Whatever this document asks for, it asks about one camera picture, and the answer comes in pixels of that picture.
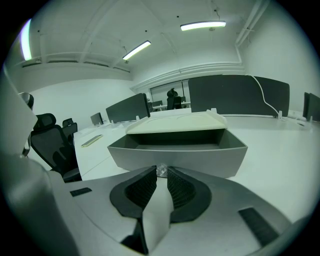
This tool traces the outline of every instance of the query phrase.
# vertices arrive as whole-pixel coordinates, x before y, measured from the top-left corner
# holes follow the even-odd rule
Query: box lid
[[[154,134],[226,129],[224,116],[207,110],[162,117],[144,117],[125,129],[126,134]]]

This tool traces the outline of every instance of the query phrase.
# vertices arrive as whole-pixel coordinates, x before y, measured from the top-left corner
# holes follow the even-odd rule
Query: ceiling
[[[94,63],[127,71],[146,59],[201,44],[234,44],[255,0],[53,0],[31,20],[32,59],[19,63]],[[180,25],[210,20],[226,26],[181,31]],[[125,63],[144,41],[151,45]]]

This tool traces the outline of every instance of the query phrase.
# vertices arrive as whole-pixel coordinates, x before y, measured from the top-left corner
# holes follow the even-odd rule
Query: fluorescent light
[[[29,28],[31,19],[29,19],[21,30],[21,47],[23,57],[26,61],[31,60],[30,44],[29,44]]]
[[[151,45],[151,43],[149,41],[145,41],[144,43],[140,44],[138,47],[130,51],[126,56],[123,57],[123,59],[126,61],[127,59],[129,59],[130,57],[140,52],[142,49],[146,48],[149,45]]]
[[[181,30],[193,30],[193,29],[200,29],[200,28],[212,28],[212,27],[225,27],[226,22],[225,21],[200,21],[195,23],[189,23],[181,25]]]

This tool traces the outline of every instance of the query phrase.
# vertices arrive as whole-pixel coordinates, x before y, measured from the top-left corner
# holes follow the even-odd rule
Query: black fisheye border
[[[11,45],[18,36],[25,22],[32,18],[35,13],[48,1],[7,1],[5,3],[6,9],[3,8],[2,15],[0,15],[1,28],[1,50],[0,63],[1,67],[7,57]],[[304,30],[309,40],[313,44],[318,56],[320,56],[320,36],[319,36],[319,11],[317,5],[312,1],[293,2],[292,0],[278,0],[288,13],[298,22]],[[3,251],[10,252],[10,254],[26,254],[45,255],[43,251],[29,238],[27,233],[18,223],[15,216],[11,213],[3,193],[0,194],[1,216],[2,216],[2,245]],[[305,255],[314,254],[318,251],[318,241],[316,235],[319,227],[320,218],[320,204],[317,202],[316,208],[312,216],[297,236],[293,243],[285,249],[280,255],[294,255],[295,253],[302,253]]]

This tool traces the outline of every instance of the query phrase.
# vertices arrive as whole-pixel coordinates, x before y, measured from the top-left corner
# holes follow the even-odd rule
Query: white cable
[[[262,90],[262,87],[261,87],[259,81],[258,81],[252,74],[246,74],[246,76],[251,76],[251,77],[253,77],[253,79],[258,83],[258,85],[259,85],[259,87],[260,87],[260,89],[261,89],[262,98],[263,98],[264,103],[265,103],[266,105],[268,105],[270,108],[272,108],[272,109],[276,112],[277,116],[279,116],[278,111],[277,111],[273,106],[271,106],[269,103],[266,102],[266,100],[265,100],[265,95],[264,95],[264,90]]]

